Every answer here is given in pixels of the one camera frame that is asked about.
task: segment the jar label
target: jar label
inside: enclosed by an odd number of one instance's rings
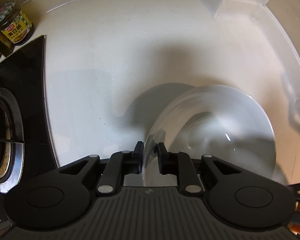
[[[10,41],[17,43],[27,35],[31,26],[32,22],[29,20],[26,14],[20,10],[20,13],[14,19],[14,21],[1,32],[6,35]]]

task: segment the stove burner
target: stove burner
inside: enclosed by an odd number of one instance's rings
[[[0,88],[0,192],[7,193],[20,181],[23,158],[23,125],[14,95]]]

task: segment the black glass stovetop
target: black glass stovetop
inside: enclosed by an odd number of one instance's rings
[[[14,94],[22,116],[24,166],[21,181],[57,167],[44,104],[44,43],[42,35],[0,63],[0,87]]]

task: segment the sauce jar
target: sauce jar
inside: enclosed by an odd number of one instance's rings
[[[16,5],[15,0],[5,3],[0,9],[0,31],[15,45],[26,43],[34,32],[34,24]]]

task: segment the white countertop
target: white countertop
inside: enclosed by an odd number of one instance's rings
[[[46,35],[46,100],[60,165],[132,150],[174,98],[216,83],[260,103],[278,165],[288,182],[300,181],[285,71],[249,17],[213,18],[200,0],[74,0],[49,12],[45,3],[23,8],[33,38]]]

